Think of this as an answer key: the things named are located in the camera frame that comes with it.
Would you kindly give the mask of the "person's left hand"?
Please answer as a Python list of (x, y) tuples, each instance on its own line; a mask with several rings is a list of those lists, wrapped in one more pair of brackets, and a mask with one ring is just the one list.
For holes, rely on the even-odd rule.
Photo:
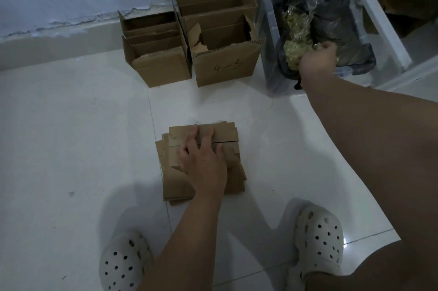
[(215, 151), (211, 147), (214, 129), (203, 136), (198, 147), (198, 125), (193, 125), (187, 138), (179, 147), (177, 156), (182, 172), (195, 190), (195, 196), (211, 201), (222, 201), (227, 183), (227, 168), (215, 168)]

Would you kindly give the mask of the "person's right hand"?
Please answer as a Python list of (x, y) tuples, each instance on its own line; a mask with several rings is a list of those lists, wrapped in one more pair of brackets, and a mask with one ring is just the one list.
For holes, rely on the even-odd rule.
[(308, 78), (334, 74), (337, 64), (336, 54), (307, 51), (299, 61), (299, 73), (302, 81)]

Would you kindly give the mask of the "person's left forearm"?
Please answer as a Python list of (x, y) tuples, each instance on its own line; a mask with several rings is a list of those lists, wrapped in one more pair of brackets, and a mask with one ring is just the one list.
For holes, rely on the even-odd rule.
[(223, 194), (196, 193), (136, 291), (212, 291)]

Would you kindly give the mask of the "person's right forearm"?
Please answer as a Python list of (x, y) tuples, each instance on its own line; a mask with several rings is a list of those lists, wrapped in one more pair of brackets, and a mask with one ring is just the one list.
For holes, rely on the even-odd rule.
[(438, 103), (302, 74), (327, 134), (400, 236), (438, 257)]

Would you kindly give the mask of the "black plastic bag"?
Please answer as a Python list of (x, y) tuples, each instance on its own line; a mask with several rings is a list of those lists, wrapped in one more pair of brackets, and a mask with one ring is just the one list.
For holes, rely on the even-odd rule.
[(282, 15), (293, 4), (314, 15), (311, 36), (315, 42), (332, 41), (337, 45), (336, 73), (339, 77), (358, 76), (375, 68), (377, 60), (371, 44), (360, 39), (357, 23), (351, 10), (351, 0), (272, 0), (276, 11), (280, 38), (276, 44), (277, 63), (280, 74), (296, 83), (294, 90), (302, 90), (298, 71), (288, 68), (282, 50), (285, 42), (286, 26)]

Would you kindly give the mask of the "clear bag of yellowish pieces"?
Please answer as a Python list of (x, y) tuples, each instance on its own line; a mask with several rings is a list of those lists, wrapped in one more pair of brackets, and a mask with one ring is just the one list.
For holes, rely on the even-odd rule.
[(323, 48), (323, 43), (315, 42), (311, 36), (313, 18), (312, 12), (306, 12), (293, 4), (282, 15), (286, 26), (282, 50), (288, 68), (292, 71), (298, 71), (299, 61), (306, 52)]

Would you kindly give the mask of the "stack of flattened cardboard sheets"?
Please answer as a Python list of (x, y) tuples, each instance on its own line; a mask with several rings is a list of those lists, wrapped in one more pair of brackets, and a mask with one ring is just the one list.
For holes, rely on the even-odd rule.
[[(156, 141), (156, 149), (162, 171), (162, 196), (170, 205), (176, 205), (191, 200), (195, 195), (187, 175), (177, 169), (168, 166), (169, 144), (168, 134), (162, 134), (162, 138)], [(227, 184), (224, 190), (225, 195), (234, 195), (245, 191), (247, 180), (244, 168), (240, 162), (228, 168)]]

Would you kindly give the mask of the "clear plastic storage bin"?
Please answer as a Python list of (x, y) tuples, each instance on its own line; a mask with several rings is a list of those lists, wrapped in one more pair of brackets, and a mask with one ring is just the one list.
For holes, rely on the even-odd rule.
[[(353, 1), (351, 0), (351, 10), (353, 12)], [(357, 23), (357, 28), (362, 42), (364, 40), (364, 33), (360, 32), (359, 20), (353, 14)], [(257, 17), (257, 26), (259, 28), (259, 35), (266, 39), (266, 44), (261, 51), (261, 60), (264, 67), (264, 75), (266, 80), (266, 87), (269, 94), (272, 96), (295, 95), (302, 93), (302, 90), (294, 90), (295, 81), (284, 78), (280, 72), (277, 63), (276, 44), (279, 41), (280, 34), (278, 28), (278, 19), (276, 11), (273, 8), (272, 0), (260, 0), (260, 10)], [(352, 77), (353, 75), (344, 76), (344, 78)]]

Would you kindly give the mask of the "open cardboard box handwritten mark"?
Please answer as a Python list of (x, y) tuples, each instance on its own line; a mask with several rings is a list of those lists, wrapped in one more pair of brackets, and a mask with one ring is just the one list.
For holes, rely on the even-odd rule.
[(252, 21), (202, 29), (196, 23), (188, 33), (197, 86), (251, 77), (265, 39), (259, 39)]

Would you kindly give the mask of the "small open cardboard box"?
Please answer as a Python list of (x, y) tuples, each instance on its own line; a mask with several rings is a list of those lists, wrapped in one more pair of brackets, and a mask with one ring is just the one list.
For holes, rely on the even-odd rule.
[(176, 51), (187, 57), (187, 47), (183, 43), (180, 31), (169, 30), (149, 32), (127, 38), (122, 35), (122, 45), (125, 61), (132, 66), (133, 62), (143, 56)]
[(178, 31), (180, 29), (179, 21), (173, 11), (128, 19), (120, 11), (117, 11), (117, 13), (123, 36), (127, 39), (151, 33)]
[(192, 78), (183, 46), (139, 56), (131, 66), (149, 88)]

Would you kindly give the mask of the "person's right white clog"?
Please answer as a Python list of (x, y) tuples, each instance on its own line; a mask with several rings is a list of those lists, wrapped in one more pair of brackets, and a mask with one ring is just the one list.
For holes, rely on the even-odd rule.
[(284, 291), (305, 291), (311, 273), (342, 276), (344, 237), (341, 222), (325, 208), (309, 204), (295, 222), (297, 262), (288, 268)]

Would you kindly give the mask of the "person's white clog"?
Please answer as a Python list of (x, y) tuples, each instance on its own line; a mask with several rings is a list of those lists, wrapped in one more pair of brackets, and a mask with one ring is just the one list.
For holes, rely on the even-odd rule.
[(154, 257), (138, 231), (119, 234), (107, 244), (99, 262), (103, 291), (137, 291)]
[(342, 276), (344, 237), (341, 222), (325, 208), (309, 204), (295, 222), (297, 262), (288, 268), (284, 291), (305, 291), (311, 273)]

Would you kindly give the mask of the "person's left white clog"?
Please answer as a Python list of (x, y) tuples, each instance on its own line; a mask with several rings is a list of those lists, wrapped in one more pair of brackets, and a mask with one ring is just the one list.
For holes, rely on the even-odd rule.
[(138, 231), (119, 234), (107, 244), (99, 262), (103, 291), (137, 291), (154, 257)]

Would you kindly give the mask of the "person's right leg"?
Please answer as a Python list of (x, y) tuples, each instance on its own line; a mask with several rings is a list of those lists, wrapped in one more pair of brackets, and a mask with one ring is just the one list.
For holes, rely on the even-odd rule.
[(438, 291), (438, 247), (400, 240), (375, 251), (353, 273), (310, 273), (305, 291)]

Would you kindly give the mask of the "white shelf frame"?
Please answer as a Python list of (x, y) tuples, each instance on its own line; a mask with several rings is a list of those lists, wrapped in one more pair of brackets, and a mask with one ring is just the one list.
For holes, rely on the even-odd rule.
[(400, 38), (378, 0), (353, 0), (353, 13), (377, 60), (364, 85), (394, 91), (430, 77), (438, 81), (438, 19)]

